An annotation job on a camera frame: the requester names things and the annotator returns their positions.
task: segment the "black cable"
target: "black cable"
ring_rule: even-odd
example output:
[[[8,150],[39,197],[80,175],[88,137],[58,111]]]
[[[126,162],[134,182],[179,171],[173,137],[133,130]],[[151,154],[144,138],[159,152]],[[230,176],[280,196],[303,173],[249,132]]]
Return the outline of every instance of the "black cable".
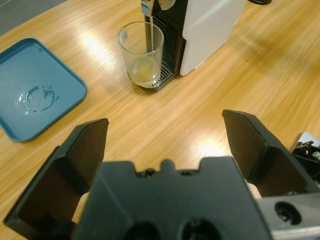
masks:
[[[272,0],[249,0],[249,1],[259,5],[266,5],[272,2]]]

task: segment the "teal plastic tray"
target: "teal plastic tray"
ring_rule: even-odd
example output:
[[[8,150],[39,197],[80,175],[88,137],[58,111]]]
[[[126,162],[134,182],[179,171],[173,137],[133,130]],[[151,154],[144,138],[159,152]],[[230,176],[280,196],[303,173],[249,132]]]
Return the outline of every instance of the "teal plastic tray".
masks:
[[[0,53],[0,125],[14,141],[34,139],[86,93],[85,82],[34,38]]]

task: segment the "white coffee machine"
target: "white coffee machine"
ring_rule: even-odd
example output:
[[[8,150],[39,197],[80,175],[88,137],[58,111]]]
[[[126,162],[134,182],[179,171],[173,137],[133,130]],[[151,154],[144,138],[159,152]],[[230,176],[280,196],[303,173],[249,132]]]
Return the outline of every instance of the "white coffee machine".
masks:
[[[164,34],[157,91],[176,75],[188,74],[216,52],[229,35],[247,0],[141,0],[146,21]]]

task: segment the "wood grain surface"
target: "wood grain surface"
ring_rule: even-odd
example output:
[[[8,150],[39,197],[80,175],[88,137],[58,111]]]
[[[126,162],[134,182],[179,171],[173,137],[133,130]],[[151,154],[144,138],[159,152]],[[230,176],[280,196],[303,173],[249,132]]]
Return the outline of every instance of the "wood grain surface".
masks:
[[[153,94],[130,82],[117,43],[122,26],[143,20],[138,0],[68,0],[1,36],[0,52],[37,38],[88,93],[32,141],[14,142],[0,129],[0,219],[55,146],[86,121],[108,118],[104,161],[131,160],[139,171],[159,169],[163,159],[192,169],[205,156],[229,155],[223,109],[256,115],[287,148],[301,132],[320,138],[319,13],[317,0],[248,2],[217,53]],[[12,239],[23,238],[1,223],[0,240]]]

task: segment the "clear glass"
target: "clear glass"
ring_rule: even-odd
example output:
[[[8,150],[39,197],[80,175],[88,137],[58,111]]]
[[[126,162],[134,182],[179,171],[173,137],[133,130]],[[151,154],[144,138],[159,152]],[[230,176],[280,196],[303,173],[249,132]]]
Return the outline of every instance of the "clear glass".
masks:
[[[160,77],[163,32],[149,22],[132,22],[120,30],[118,42],[129,78],[139,86],[152,88]]]

